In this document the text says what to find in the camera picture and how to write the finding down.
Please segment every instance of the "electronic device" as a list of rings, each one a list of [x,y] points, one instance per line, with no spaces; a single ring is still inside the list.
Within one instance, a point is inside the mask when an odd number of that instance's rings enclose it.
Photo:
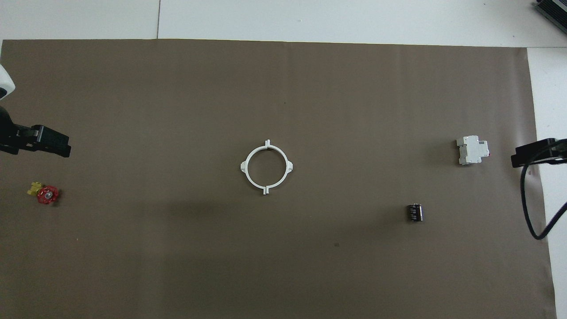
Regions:
[[[567,0],[538,0],[535,9],[567,33]]]
[[[476,135],[463,136],[456,142],[459,147],[459,164],[461,165],[482,163],[482,157],[490,156],[488,142],[480,141]]]

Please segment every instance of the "black electrolytic capacitor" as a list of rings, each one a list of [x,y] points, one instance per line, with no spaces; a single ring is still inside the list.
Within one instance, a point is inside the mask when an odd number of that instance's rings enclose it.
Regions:
[[[409,212],[409,220],[411,221],[423,221],[424,220],[424,213],[421,205],[413,204],[408,205],[408,212]]]

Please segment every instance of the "ring bracket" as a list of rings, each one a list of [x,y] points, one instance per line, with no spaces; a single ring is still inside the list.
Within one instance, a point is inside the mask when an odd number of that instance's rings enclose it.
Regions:
[[[280,155],[282,155],[283,159],[285,160],[285,172],[283,173],[282,178],[277,181],[275,184],[272,185],[267,185],[267,186],[262,186],[262,185],[258,185],[257,183],[255,183],[252,178],[250,177],[250,174],[248,173],[248,163],[250,162],[250,159],[252,158],[252,156],[254,156],[254,154],[258,153],[261,150],[267,150],[267,149],[273,149],[275,151],[277,151]],[[253,151],[250,152],[250,154],[248,155],[248,157],[246,158],[246,160],[242,163],[240,163],[240,170],[246,174],[246,178],[248,178],[248,181],[254,185],[255,187],[261,189],[264,193],[264,195],[267,195],[270,193],[270,188],[274,188],[276,186],[278,186],[279,184],[281,184],[284,179],[287,177],[287,175],[293,171],[293,163],[290,162],[287,159],[287,156],[285,155],[284,151],[282,151],[280,148],[278,148],[277,146],[274,146],[270,143],[270,140],[266,140],[266,142],[264,143],[263,146],[260,146],[258,148],[255,148]]]

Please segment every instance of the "black cable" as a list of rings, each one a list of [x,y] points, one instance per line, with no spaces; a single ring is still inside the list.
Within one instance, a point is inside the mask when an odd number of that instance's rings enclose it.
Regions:
[[[555,226],[555,223],[557,223],[557,221],[563,215],[563,213],[567,211],[567,203],[563,204],[563,206],[561,206],[561,208],[557,211],[557,213],[555,213],[549,224],[547,224],[547,226],[545,226],[545,228],[543,229],[543,232],[541,232],[541,234],[539,235],[536,234],[534,231],[534,227],[531,224],[530,215],[528,214],[528,207],[526,204],[526,172],[528,170],[528,167],[532,165],[535,159],[541,154],[543,154],[543,152],[563,143],[567,144],[567,138],[555,141],[545,147],[542,147],[526,162],[526,164],[522,168],[522,175],[520,177],[520,194],[522,196],[522,208],[524,209],[524,217],[526,218],[526,223],[528,224],[530,233],[537,240],[542,240],[547,236],[549,231],[553,228],[553,226]]]

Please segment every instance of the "brown paper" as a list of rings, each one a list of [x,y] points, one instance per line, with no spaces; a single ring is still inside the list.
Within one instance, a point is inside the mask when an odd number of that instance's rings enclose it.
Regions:
[[[2,65],[13,121],[73,147],[0,154],[2,318],[555,318],[509,158],[525,49],[8,40]],[[491,156],[458,165],[466,135]],[[263,196],[240,163],[268,138],[294,170]]]

